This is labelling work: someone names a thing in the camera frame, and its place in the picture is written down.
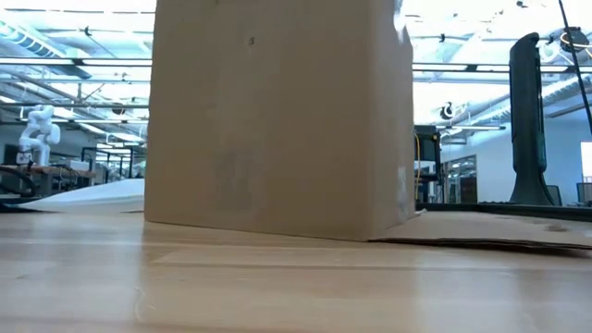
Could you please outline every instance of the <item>table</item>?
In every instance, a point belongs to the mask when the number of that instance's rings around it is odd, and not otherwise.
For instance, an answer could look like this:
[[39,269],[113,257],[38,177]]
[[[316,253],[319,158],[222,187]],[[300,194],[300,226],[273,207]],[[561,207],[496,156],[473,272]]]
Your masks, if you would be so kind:
[[0,215],[2,332],[589,332],[592,260]]
[[[54,186],[54,176],[67,176],[70,175],[70,171],[65,170],[63,167],[59,166],[31,166],[31,169],[28,169],[25,166],[3,166],[6,168],[11,168],[13,170],[18,170],[25,173],[32,173],[41,175],[41,186],[39,189],[38,194],[41,196],[50,196],[53,194],[53,186]],[[94,183],[94,178],[96,174],[93,171],[80,171],[76,170],[76,176],[81,177],[83,179],[87,179],[88,181],[84,186],[92,186]]]

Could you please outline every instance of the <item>fluorescent light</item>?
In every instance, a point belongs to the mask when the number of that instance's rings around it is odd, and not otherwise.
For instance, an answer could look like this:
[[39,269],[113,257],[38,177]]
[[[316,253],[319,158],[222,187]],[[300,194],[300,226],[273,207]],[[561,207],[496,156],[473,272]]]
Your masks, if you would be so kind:
[[[21,118],[21,119],[19,119],[19,121],[29,122],[29,119],[28,118]],[[69,122],[69,120],[67,120],[67,119],[52,118],[52,122],[53,123],[67,123],[67,122]]]
[[0,65],[59,66],[74,65],[74,63],[70,59],[62,58],[0,57]]
[[451,130],[451,135],[458,134],[461,130],[505,130],[503,126],[470,126],[470,125],[454,125],[454,126],[443,126],[437,125],[438,130]]
[[129,141],[129,142],[143,142],[144,141],[143,138],[141,138],[137,135],[128,134],[128,133],[111,133],[111,135],[113,135],[116,138],[119,138],[121,140]]
[[503,126],[452,126],[456,130],[505,130]]
[[466,65],[413,64],[413,70],[423,71],[465,71],[466,69]]
[[[104,156],[101,157],[97,157],[96,158],[97,162],[106,162],[107,158]],[[130,158],[129,157],[124,157],[124,156],[111,156],[111,158],[109,159],[109,162],[113,162],[113,163],[119,163],[119,161],[123,161],[123,162],[129,162]]]
[[477,67],[477,71],[492,71],[492,72],[509,72],[510,66],[508,65],[487,65]]
[[121,120],[116,119],[76,119],[74,122],[79,124],[121,124]]
[[63,107],[56,107],[54,108],[54,116],[56,117],[64,117],[64,118],[74,118],[77,116],[74,112],[67,110]]
[[103,152],[106,153],[111,153],[111,154],[131,154],[129,149],[113,149],[113,148],[107,148],[107,149],[103,149]]
[[108,143],[97,143],[96,147],[101,149],[113,149],[113,148],[123,148],[129,142],[108,142]]
[[81,126],[82,128],[84,128],[84,129],[87,129],[87,130],[89,130],[89,131],[91,131],[91,132],[93,132],[93,133],[96,133],[96,134],[106,134],[106,132],[105,132],[104,130],[102,130],[102,129],[98,129],[98,128],[96,128],[95,126],[92,126],[92,125],[88,125],[88,124],[80,124],[80,126]]
[[8,97],[5,96],[0,96],[0,101],[4,102],[4,103],[16,103],[17,101],[10,99]]
[[567,66],[541,66],[540,70],[544,72],[561,73],[568,69]]
[[563,43],[566,43],[568,45],[572,44],[573,47],[581,47],[581,48],[588,48],[588,47],[590,47],[589,44],[570,43],[569,37],[567,36],[567,32],[562,33],[560,39],[561,39],[561,41]]
[[86,66],[109,66],[109,67],[151,67],[152,60],[137,59],[80,59]]

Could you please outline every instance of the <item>humanoid robot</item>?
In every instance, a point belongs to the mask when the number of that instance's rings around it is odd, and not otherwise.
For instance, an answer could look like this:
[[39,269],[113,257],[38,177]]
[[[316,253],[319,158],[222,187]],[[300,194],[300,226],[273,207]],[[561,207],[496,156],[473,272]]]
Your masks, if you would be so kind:
[[[58,144],[60,141],[60,129],[56,124],[52,124],[53,115],[54,107],[50,105],[37,105],[29,113],[27,128],[18,139],[18,165],[27,165],[31,162],[40,167],[49,165],[49,145]],[[33,139],[31,136],[36,133],[37,136]]]

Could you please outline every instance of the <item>flattened cardboard sheet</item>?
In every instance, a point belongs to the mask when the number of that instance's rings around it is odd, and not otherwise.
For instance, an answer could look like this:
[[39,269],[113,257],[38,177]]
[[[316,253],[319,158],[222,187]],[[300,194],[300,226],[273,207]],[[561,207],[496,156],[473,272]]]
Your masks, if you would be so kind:
[[422,245],[592,250],[592,224],[483,213],[426,213],[389,229],[386,241]]

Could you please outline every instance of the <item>white paper sheet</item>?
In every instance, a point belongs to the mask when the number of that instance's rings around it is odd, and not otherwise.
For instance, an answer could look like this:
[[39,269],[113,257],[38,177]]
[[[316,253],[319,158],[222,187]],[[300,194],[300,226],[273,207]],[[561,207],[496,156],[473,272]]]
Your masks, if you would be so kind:
[[19,207],[55,213],[118,214],[144,210],[144,179],[69,191]]

